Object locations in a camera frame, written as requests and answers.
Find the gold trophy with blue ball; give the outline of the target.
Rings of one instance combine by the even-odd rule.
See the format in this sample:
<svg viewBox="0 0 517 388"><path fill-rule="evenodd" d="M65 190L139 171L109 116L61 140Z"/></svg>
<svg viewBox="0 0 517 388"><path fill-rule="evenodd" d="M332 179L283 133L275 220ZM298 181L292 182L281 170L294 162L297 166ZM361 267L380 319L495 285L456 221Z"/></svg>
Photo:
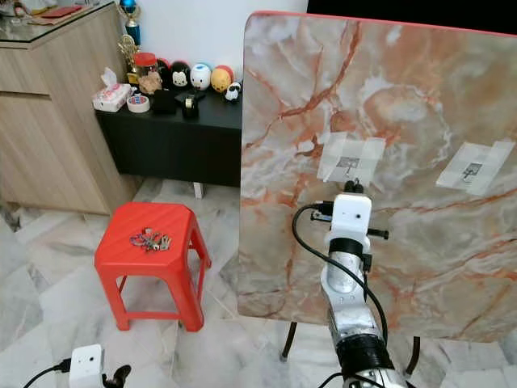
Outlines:
<svg viewBox="0 0 517 388"><path fill-rule="evenodd" d="M139 84L139 70L134 55L139 52L141 29L139 24L140 7L137 0L117 0L118 11L124 19L124 34L119 47L126 65L126 77L129 84Z"/></svg>

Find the black pouch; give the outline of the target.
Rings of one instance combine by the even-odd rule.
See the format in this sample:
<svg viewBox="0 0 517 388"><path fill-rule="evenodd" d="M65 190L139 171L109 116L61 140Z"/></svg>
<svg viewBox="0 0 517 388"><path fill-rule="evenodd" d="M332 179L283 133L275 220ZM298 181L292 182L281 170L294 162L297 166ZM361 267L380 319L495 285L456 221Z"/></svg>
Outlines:
<svg viewBox="0 0 517 388"><path fill-rule="evenodd" d="M174 90L158 89L151 95L151 111L156 115L174 115L180 103L176 99L178 93Z"/></svg>

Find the bunch of keys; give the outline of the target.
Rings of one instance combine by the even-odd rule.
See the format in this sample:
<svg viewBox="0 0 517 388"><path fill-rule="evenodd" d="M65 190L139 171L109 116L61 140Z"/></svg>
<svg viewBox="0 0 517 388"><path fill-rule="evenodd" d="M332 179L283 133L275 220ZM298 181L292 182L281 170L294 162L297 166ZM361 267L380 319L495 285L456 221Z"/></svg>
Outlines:
<svg viewBox="0 0 517 388"><path fill-rule="evenodd" d="M171 239L166 233L152 228L141 229L139 233L129 238L134 247L140 247L145 252L167 251L170 249Z"/></svg>

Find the white blue round toy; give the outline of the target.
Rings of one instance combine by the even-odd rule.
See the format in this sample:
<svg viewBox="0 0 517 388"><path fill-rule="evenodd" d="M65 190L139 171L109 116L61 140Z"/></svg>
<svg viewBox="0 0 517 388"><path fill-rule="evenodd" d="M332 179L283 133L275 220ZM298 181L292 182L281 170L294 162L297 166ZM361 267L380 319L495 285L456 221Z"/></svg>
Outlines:
<svg viewBox="0 0 517 388"><path fill-rule="evenodd" d="M203 62L193 64L191 68L191 87L206 91L211 85L212 68Z"/></svg>

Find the yellow round toy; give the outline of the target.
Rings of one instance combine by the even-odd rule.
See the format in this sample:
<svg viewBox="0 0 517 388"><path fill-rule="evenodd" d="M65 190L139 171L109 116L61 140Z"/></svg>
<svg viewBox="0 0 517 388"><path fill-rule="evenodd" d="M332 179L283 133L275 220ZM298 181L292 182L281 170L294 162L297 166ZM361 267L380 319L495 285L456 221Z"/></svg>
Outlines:
<svg viewBox="0 0 517 388"><path fill-rule="evenodd" d="M235 74L232 68L226 65L218 65L212 70L210 84L211 88L216 92L224 94L233 82L235 82Z"/></svg>

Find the black white mouse toy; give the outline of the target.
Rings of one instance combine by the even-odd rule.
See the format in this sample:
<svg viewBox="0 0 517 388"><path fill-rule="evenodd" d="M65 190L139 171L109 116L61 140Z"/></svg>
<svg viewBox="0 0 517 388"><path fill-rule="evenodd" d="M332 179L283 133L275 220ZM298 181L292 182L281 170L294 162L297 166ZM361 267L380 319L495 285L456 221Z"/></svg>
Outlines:
<svg viewBox="0 0 517 388"><path fill-rule="evenodd" d="M174 87L185 88L191 85L191 66L185 61L174 61L169 66L170 84Z"/></svg>

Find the flat red box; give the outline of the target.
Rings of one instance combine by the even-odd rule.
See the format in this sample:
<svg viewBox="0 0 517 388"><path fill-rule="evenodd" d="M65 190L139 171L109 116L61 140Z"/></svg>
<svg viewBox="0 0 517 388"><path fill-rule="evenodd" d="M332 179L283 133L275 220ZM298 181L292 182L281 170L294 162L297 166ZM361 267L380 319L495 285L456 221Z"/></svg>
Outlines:
<svg viewBox="0 0 517 388"><path fill-rule="evenodd" d="M63 16L73 15L75 12L79 12L84 8L82 5L63 5L57 6L53 8L49 8L49 10L40 12L38 14L38 18L42 19L59 19L63 18Z"/></svg>

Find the marble pattern folding table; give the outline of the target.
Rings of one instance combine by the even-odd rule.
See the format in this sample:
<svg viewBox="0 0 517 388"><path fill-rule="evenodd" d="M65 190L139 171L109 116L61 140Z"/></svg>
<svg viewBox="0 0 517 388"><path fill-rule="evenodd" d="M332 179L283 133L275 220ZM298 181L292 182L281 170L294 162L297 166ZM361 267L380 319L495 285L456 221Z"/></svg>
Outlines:
<svg viewBox="0 0 517 388"><path fill-rule="evenodd" d="M237 310L325 324L324 263L291 221L333 200L329 133L385 139L372 183L370 288L391 340L496 341L517 329L517 36L256 11L243 33ZM435 181L464 143L513 141L488 192Z"/></svg>

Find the red lid jar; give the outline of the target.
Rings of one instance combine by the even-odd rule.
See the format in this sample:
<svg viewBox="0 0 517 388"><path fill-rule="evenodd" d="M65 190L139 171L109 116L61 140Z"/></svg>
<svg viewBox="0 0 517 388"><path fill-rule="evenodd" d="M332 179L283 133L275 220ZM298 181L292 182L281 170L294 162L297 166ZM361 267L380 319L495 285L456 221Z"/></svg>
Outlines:
<svg viewBox="0 0 517 388"><path fill-rule="evenodd" d="M158 71L158 57L152 53L136 52L132 55L134 71L139 77Z"/></svg>

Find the red plastic stool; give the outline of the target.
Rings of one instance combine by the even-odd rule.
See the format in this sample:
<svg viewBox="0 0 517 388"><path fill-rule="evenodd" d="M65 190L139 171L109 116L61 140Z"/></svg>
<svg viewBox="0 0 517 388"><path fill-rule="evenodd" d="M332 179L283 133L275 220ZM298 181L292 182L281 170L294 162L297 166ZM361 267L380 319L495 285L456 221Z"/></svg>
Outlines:
<svg viewBox="0 0 517 388"><path fill-rule="evenodd" d="M169 235L170 249L145 252L132 245L129 238L144 228ZM181 204L128 202L119 206L94 252L94 267L121 331L129 330L134 320L177 320L188 332L200 331L204 326L204 278L211 266L195 212ZM122 288L129 277L165 282L174 311L127 310Z"/></svg>

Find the black low sideboard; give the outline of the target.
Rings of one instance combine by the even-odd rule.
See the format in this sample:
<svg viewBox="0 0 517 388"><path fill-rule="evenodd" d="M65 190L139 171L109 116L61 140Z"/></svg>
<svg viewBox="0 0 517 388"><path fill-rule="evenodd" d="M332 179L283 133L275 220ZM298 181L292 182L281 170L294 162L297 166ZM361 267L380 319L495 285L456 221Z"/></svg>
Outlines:
<svg viewBox="0 0 517 388"><path fill-rule="evenodd" d="M195 118L132 113L126 107L94 116L123 175L239 188L243 101L210 91Z"/></svg>

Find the light wooden cabinet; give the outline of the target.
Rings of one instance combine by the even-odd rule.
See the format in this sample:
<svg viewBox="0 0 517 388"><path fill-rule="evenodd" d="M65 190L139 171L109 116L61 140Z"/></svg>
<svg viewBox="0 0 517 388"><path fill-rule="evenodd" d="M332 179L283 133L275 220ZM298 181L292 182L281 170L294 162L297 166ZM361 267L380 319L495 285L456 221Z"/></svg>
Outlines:
<svg viewBox="0 0 517 388"><path fill-rule="evenodd" d="M92 106L101 75L119 70L113 0L52 26L4 18L0 33L1 199L110 214L139 180L119 173Z"/></svg>

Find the brown bear figurine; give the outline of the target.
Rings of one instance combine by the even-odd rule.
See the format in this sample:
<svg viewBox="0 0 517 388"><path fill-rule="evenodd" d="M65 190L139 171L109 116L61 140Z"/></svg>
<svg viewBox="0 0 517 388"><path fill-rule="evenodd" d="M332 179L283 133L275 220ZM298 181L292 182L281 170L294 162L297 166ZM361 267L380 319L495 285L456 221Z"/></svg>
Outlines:
<svg viewBox="0 0 517 388"><path fill-rule="evenodd" d="M155 91L163 88L162 77L158 71L150 71L145 75L139 75L137 77L137 85L139 85L139 92L145 95L153 95Z"/></svg>

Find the clear adhesive wall hook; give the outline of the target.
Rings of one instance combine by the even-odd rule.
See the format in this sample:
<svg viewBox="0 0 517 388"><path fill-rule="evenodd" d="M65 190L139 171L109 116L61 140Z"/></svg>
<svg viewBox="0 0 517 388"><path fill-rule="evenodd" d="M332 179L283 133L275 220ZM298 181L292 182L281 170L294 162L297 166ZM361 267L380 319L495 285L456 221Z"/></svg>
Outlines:
<svg viewBox="0 0 517 388"><path fill-rule="evenodd" d="M483 196L514 147L513 141L496 141L493 145L464 143L439 174L435 185Z"/></svg>
<svg viewBox="0 0 517 388"><path fill-rule="evenodd" d="M348 133L329 133L322 143L317 178L322 182L372 183L377 163L383 158L385 139L351 139Z"/></svg>

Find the white tape roll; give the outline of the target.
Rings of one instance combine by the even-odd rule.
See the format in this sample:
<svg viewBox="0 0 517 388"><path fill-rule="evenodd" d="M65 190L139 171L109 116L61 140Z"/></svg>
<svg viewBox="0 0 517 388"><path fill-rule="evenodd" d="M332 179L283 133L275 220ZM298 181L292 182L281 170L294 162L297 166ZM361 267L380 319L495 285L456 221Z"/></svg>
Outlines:
<svg viewBox="0 0 517 388"><path fill-rule="evenodd" d="M130 113L148 113L151 110L151 99L145 94L132 94L126 100Z"/></svg>

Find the pink white tissue box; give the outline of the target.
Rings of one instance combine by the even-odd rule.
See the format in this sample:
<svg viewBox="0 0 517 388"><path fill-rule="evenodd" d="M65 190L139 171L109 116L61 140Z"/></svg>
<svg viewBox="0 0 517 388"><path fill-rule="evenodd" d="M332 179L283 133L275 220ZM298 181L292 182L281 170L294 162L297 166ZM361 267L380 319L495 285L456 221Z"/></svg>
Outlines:
<svg viewBox="0 0 517 388"><path fill-rule="evenodd" d="M106 68L101 74L104 88L95 93L92 99L94 110L117 113L132 96L133 87L126 82L119 82L117 74L111 68Z"/></svg>

